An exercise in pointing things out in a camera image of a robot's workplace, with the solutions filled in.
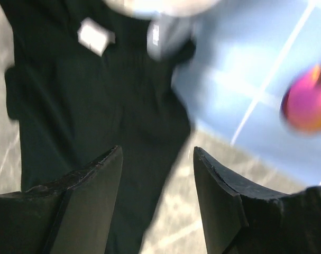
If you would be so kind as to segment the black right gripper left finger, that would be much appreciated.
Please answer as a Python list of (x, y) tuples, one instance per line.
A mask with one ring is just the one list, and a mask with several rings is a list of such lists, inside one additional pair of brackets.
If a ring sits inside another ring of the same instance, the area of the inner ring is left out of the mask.
[(103, 253), (123, 163), (114, 147), (58, 180), (0, 195), (0, 253)]

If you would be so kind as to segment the black t shirt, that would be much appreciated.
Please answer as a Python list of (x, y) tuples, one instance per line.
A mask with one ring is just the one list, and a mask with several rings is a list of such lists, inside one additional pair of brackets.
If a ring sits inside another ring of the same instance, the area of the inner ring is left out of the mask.
[(114, 146), (123, 168), (106, 253), (139, 253), (191, 124), (172, 90), (193, 57), (146, 50), (148, 20), (103, 1), (0, 1), (12, 27), (7, 112), (20, 125), (21, 189), (51, 182)]

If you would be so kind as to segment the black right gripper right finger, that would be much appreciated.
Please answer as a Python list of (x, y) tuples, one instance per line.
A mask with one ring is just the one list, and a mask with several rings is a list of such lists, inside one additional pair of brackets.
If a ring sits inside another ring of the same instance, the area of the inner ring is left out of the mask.
[(285, 194), (256, 184), (194, 148), (207, 252), (321, 253), (321, 186)]

